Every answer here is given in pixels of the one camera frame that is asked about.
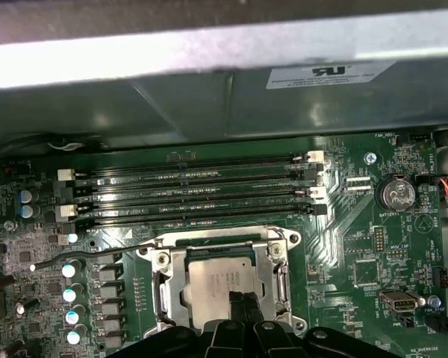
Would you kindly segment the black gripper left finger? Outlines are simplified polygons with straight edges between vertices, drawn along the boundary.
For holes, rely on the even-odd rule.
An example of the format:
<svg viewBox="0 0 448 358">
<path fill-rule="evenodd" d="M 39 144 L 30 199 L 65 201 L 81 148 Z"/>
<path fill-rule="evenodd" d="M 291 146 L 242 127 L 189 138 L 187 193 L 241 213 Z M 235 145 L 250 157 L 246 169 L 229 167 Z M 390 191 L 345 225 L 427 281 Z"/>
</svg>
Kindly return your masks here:
<svg viewBox="0 0 448 358">
<path fill-rule="evenodd" d="M 202 333 L 174 326 L 123 348 L 115 357 L 242 357 L 244 294 L 228 294 L 228 319 L 208 322 Z"/>
</svg>

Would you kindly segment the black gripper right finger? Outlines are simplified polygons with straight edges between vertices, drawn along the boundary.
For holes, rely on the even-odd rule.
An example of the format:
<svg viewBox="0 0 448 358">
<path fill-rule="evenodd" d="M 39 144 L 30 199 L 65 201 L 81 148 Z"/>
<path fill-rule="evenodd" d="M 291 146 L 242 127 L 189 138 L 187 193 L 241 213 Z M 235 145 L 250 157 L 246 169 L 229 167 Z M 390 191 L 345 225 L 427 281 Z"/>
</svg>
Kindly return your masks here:
<svg viewBox="0 0 448 358">
<path fill-rule="evenodd" d="M 290 327 L 264 320 L 258 296 L 243 294 L 246 322 L 258 345 L 259 357 L 391 357 L 392 353 L 327 327 L 310 329 L 304 337 Z"/>
</svg>

